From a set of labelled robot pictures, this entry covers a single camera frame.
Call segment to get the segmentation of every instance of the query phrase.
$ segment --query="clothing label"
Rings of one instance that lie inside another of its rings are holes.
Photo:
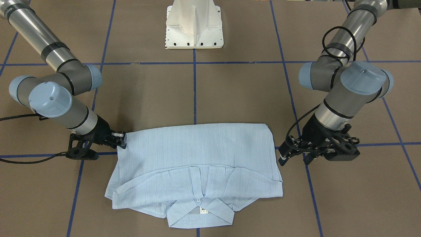
[[[207,214],[208,213],[208,210],[203,209],[203,208],[200,208],[200,213],[201,214]]]

